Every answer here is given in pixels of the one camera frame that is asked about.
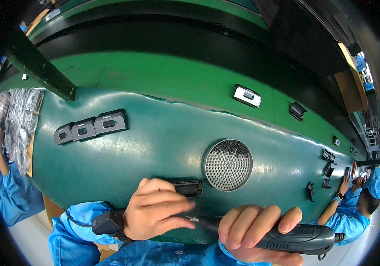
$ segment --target green tabletop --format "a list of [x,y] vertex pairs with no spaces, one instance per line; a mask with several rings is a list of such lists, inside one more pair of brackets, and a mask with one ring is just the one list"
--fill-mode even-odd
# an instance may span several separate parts
[[[119,108],[126,109],[129,129],[83,142],[56,146],[60,126]],[[203,175],[203,156],[220,139],[244,142],[253,156],[248,182],[233,192],[213,188]],[[336,155],[330,186],[323,189],[324,148]],[[353,159],[312,139],[233,114],[210,111],[130,92],[78,88],[74,103],[46,91],[33,148],[32,182],[63,208],[103,200],[126,207],[142,178],[197,178],[204,194],[195,198],[191,215],[224,215],[243,204],[276,204],[283,211],[297,205],[303,223],[317,218],[333,198]],[[305,187],[314,183],[314,203]],[[216,242],[202,230],[176,229],[155,240]]]

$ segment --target screwdriver handle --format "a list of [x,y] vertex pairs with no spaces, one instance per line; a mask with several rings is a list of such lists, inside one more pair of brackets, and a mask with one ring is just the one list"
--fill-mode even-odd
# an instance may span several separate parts
[[[199,226],[206,232],[218,237],[219,221],[200,217]],[[289,253],[322,255],[335,244],[335,232],[327,226],[299,224],[287,234],[278,231],[277,226],[268,231],[255,247]]]

